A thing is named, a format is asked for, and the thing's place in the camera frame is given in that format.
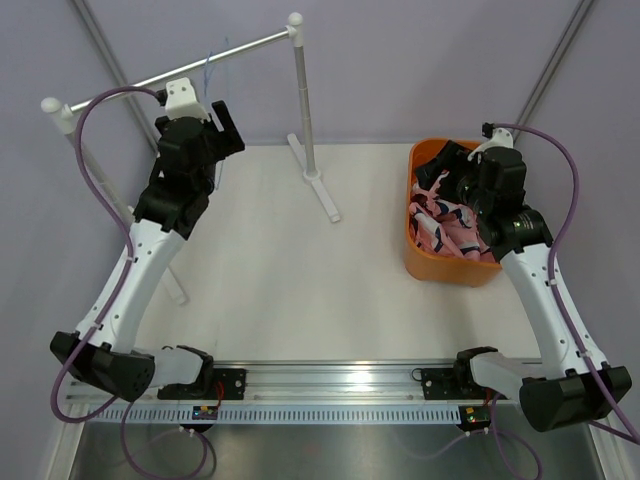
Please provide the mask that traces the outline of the black right mount plate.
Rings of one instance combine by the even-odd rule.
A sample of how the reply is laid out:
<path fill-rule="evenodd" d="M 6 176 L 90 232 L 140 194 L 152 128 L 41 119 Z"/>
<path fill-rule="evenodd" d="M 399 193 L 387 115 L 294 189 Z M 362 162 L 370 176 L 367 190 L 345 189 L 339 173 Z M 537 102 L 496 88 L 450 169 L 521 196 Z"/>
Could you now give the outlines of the black right mount plate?
<path fill-rule="evenodd" d="M 469 400 L 474 393 L 464 388 L 453 367 L 413 368 L 411 379 L 421 385 L 425 400 Z"/>

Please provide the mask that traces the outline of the pink patterned shorts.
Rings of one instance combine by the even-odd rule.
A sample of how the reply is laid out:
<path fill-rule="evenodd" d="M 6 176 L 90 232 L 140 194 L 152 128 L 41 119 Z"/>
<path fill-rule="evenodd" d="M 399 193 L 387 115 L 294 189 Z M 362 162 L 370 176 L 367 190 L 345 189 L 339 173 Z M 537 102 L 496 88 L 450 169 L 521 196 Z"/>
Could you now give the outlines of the pink patterned shorts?
<path fill-rule="evenodd" d="M 491 248 L 481 239 L 477 216 L 439 194 L 440 178 L 425 190 L 415 181 L 409 196 L 409 237 L 428 254 L 473 262 L 495 263 Z"/>

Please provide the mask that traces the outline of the white and silver clothes rack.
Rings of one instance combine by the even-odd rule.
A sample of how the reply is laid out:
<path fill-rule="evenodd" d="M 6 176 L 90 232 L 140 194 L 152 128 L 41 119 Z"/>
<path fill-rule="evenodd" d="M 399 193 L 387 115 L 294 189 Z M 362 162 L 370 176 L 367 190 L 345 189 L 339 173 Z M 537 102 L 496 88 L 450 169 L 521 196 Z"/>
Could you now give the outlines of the white and silver clothes rack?
<path fill-rule="evenodd" d="M 299 91 L 299 105 L 301 109 L 301 124 L 304 137 L 304 145 L 300 143 L 297 136 L 293 133 L 287 136 L 287 141 L 291 147 L 296 159 L 298 160 L 302 170 L 305 182 L 315 191 L 318 200 L 324 208 L 331 223 L 337 223 L 341 220 L 341 215 L 335 203 L 333 202 L 329 192 L 324 186 L 320 171 L 317 169 L 315 160 L 313 130 L 311 122 L 310 101 L 308 95 L 307 72 L 304 56 L 304 20 L 301 14 L 293 12 L 288 17 L 288 23 L 284 29 L 267 35 L 265 37 L 250 41 L 248 43 L 228 48 L 222 52 L 214 54 L 211 58 L 214 64 L 229 60 L 268 45 L 288 39 L 291 41 L 294 51 L 294 59 L 296 66 L 297 85 Z M 206 58 L 178 67 L 176 69 L 161 73 L 151 78 L 147 78 L 127 87 L 151 87 L 160 84 L 167 84 L 169 81 L 179 77 L 186 77 L 198 69 L 203 69 Z M 75 145 L 74 141 L 80 139 L 80 132 L 77 123 L 79 115 L 88 110 L 91 100 L 76 103 L 69 106 L 63 104 L 56 98 L 47 97 L 41 101 L 41 110 L 46 114 L 60 133 Z M 89 152 L 88 172 L 91 180 L 97 180 L 98 191 L 106 195 L 107 204 L 113 207 L 120 218 L 126 225 L 133 222 L 133 208 L 121 198 L 121 195 L 112 184 L 109 177 L 102 170 L 101 166 Z M 161 277 L 161 283 L 164 285 L 170 298 L 178 305 L 184 305 L 188 301 L 188 297 L 177 278 L 169 268 L 168 273 L 164 273 Z"/>

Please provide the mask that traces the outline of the black left mount plate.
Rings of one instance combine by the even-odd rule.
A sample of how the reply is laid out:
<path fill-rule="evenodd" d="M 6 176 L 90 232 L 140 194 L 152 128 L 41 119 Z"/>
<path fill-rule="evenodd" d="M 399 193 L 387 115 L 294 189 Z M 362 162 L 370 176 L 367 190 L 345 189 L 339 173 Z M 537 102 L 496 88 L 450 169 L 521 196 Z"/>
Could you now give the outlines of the black left mount plate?
<path fill-rule="evenodd" d="M 170 384 L 157 392 L 159 400 L 243 400 L 247 371 L 207 367 L 191 384 Z"/>

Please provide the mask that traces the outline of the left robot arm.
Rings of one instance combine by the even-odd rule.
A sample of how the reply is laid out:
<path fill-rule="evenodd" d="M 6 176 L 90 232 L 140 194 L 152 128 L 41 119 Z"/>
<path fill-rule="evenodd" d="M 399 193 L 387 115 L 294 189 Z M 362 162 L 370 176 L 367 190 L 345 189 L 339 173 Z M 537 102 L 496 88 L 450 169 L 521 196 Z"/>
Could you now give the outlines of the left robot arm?
<path fill-rule="evenodd" d="M 134 402 L 151 387 L 176 386 L 208 396 L 210 355 L 185 346 L 144 352 L 135 345 L 161 277 L 209 206 L 218 163 L 245 149 L 223 100 L 157 118 L 158 154 L 147 186 L 125 226 L 125 246 L 93 308 L 50 350 L 66 373 L 113 397 Z"/>

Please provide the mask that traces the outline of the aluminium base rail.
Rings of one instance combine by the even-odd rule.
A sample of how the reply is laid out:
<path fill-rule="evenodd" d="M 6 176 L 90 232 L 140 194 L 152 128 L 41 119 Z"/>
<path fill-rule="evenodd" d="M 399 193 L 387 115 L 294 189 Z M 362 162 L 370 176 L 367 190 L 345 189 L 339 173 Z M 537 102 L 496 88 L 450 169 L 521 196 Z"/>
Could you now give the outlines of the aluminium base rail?
<path fill-rule="evenodd" d="M 413 368 L 453 367 L 464 388 L 474 393 L 477 403 L 484 397 L 479 387 L 457 373 L 455 360 L 399 361 L 200 361 L 195 365 L 158 368 L 152 375 L 135 373 L 125 381 L 140 403 L 207 403 L 213 400 L 159 400 L 157 392 L 170 384 L 191 384 L 207 367 L 242 368 L 247 371 L 243 400 L 222 400 L 223 404 L 338 405 L 385 403 L 452 403 L 467 400 L 425 400 L 421 385 L 412 380 Z"/>

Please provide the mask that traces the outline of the black mount plate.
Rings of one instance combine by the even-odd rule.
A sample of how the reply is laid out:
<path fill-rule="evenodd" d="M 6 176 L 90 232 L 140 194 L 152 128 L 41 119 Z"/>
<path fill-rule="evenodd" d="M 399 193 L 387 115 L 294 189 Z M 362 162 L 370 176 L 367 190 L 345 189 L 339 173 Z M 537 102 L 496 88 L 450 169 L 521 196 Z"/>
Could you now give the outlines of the black mount plate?
<path fill-rule="evenodd" d="M 159 400 L 243 400 L 247 371 L 207 367 L 191 384 L 170 384 L 157 392 Z"/>
<path fill-rule="evenodd" d="M 421 385 L 425 400 L 469 400 L 474 393 L 464 388 L 453 367 L 413 368 L 411 379 Z"/>

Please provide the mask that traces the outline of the orange plastic basket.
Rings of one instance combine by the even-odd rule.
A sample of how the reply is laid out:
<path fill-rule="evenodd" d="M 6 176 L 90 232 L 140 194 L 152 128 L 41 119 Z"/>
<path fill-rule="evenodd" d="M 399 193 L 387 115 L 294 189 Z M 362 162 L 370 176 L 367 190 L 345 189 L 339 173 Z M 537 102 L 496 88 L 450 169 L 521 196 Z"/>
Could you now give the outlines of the orange plastic basket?
<path fill-rule="evenodd" d="M 444 138 L 430 138 L 417 142 L 409 153 L 406 214 L 405 214 L 405 249 L 404 265 L 407 272 L 417 280 L 458 284 L 470 287 L 484 286 L 493 280 L 502 268 L 495 263 L 473 262 L 464 259 L 447 258 L 425 253 L 419 250 L 409 237 L 409 196 L 410 188 L 416 181 L 414 169 L 422 166 L 442 149 Z"/>

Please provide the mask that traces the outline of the light blue wire hanger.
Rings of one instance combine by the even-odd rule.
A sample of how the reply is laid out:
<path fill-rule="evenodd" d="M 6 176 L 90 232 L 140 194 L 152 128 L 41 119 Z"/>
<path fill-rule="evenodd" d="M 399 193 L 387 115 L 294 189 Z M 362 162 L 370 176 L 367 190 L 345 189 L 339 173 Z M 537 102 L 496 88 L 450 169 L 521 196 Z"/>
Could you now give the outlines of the light blue wire hanger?
<path fill-rule="evenodd" d="M 213 108 L 211 107 L 212 100 L 209 95 L 209 86 L 211 84 L 212 76 L 216 68 L 216 65 L 211 60 L 213 56 L 214 56 L 213 51 L 210 51 L 207 55 L 207 58 L 203 67 L 203 82 L 202 82 L 203 95 L 206 100 L 206 105 L 210 110 L 213 110 Z M 216 172 L 214 176 L 215 191 L 220 189 L 220 184 L 224 176 L 224 167 L 225 167 L 225 163 L 223 161 L 216 164 Z"/>

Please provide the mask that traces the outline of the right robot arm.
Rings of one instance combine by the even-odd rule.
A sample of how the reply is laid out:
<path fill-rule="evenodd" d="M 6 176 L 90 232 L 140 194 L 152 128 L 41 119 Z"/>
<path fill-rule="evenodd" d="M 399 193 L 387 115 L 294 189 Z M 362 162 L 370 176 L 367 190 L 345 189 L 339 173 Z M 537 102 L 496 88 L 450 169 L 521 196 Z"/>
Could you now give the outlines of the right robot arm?
<path fill-rule="evenodd" d="M 552 256 L 556 240 L 525 202 L 522 154 L 506 144 L 472 151 L 446 140 L 414 173 L 419 186 L 435 187 L 444 200 L 475 213 L 541 354 L 534 369 L 493 347 L 461 351 L 452 375 L 457 392 L 474 397 L 488 388 L 514 400 L 538 432 L 606 418 L 630 390 L 631 376 L 610 365 L 582 323 Z"/>

